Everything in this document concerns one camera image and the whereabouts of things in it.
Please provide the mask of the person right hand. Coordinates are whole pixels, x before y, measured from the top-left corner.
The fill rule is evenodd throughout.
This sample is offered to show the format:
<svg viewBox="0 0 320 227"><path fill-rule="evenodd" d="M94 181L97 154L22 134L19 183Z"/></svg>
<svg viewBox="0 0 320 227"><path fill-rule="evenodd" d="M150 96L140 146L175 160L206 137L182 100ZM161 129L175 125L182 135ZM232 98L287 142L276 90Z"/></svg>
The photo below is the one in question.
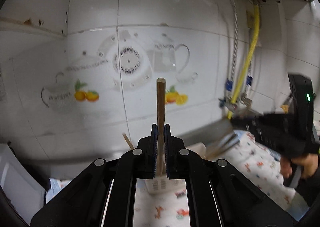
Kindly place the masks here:
<svg viewBox="0 0 320 227"><path fill-rule="evenodd" d="M316 173L318 160L317 154L307 154L292 159L282 156L280 159L280 173L284 178L289 178L293 174L293 168L291 167L291 163L293 163L303 168L302 178L307 179Z"/></svg>

